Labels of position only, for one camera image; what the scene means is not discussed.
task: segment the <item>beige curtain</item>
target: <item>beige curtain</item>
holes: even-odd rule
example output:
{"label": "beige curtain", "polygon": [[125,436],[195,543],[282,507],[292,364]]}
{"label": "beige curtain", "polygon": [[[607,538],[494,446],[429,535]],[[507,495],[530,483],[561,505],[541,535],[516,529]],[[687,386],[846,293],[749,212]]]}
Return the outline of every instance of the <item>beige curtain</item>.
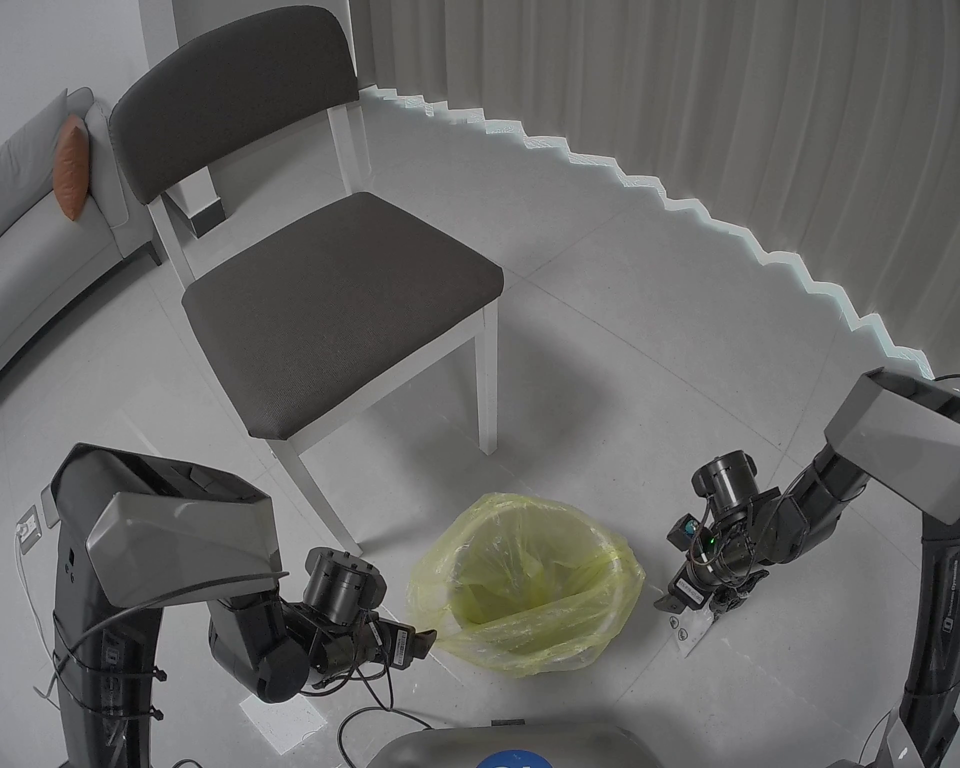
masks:
{"label": "beige curtain", "polygon": [[362,84],[482,107],[798,252],[960,369],[957,0],[350,0]]}

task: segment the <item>throw pillow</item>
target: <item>throw pillow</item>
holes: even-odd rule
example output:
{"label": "throw pillow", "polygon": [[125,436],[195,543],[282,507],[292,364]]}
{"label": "throw pillow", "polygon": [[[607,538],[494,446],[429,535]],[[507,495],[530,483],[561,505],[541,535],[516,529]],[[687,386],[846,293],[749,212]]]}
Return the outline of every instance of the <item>throw pillow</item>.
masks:
{"label": "throw pillow", "polygon": [[90,186],[90,136],[86,125],[71,114],[60,128],[54,152],[54,197],[66,217],[77,221]]}
{"label": "throw pillow", "polygon": [[66,89],[0,146],[0,234],[54,188],[54,151]]}

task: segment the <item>trash bin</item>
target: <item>trash bin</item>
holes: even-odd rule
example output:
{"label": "trash bin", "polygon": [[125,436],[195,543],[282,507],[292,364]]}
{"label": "trash bin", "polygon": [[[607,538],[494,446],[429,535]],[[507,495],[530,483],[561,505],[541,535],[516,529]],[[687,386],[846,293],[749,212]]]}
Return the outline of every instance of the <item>trash bin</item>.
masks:
{"label": "trash bin", "polygon": [[616,637],[643,568],[623,537],[556,501],[490,493],[414,566],[412,622],[436,647],[514,677],[580,669]]}

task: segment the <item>plug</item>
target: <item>plug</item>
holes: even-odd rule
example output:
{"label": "plug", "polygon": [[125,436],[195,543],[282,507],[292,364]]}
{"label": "plug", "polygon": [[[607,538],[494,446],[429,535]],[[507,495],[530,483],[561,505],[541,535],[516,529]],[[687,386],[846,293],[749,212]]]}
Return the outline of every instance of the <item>plug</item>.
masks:
{"label": "plug", "polygon": [[36,504],[16,523],[16,540],[20,544],[20,554],[26,555],[40,541],[40,518],[36,514]]}

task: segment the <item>tile floor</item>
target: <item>tile floor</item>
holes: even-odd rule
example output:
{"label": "tile floor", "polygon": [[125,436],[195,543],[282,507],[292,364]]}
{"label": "tile floor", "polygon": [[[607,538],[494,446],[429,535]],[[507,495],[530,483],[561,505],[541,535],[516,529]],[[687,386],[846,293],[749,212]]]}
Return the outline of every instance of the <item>tile floor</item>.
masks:
{"label": "tile floor", "polygon": [[[483,492],[572,503],[624,534],[648,583],[622,635],[592,667],[508,680],[437,653],[396,676],[402,705],[446,724],[497,717],[612,720],[665,768],[823,766],[856,758],[906,673],[919,583],[919,518],[882,489],[836,534],[778,568],[686,660],[653,601],[680,564],[663,536],[699,511],[694,469],[736,448],[782,486],[821,446],[857,375],[885,362],[834,305],[741,242],[663,211],[650,189],[575,166],[516,135],[451,125],[364,95],[373,191],[501,264],[500,447],[476,447],[472,351],[462,348],[315,446],[305,462],[386,575],[404,614],[411,565]],[[324,120],[304,121],[218,163],[228,220],[182,235],[199,273],[343,195]],[[12,523],[72,443],[156,451],[226,468],[275,502],[297,598],[310,546],[332,543],[266,446],[249,438],[180,308],[168,263],[128,265],[0,378],[0,501]],[[50,633],[56,532],[25,559]],[[31,685],[49,661],[14,574],[0,634],[0,764],[56,766],[57,713]],[[247,692],[211,659],[204,606],[168,610],[157,650],[170,680],[154,766],[334,766],[334,733],[363,688],[318,705],[328,722],[277,755],[239,707]],[[348,745],[361,764],[403,721],[373,716]],[[960,749],[948,760],[960,765]]]}

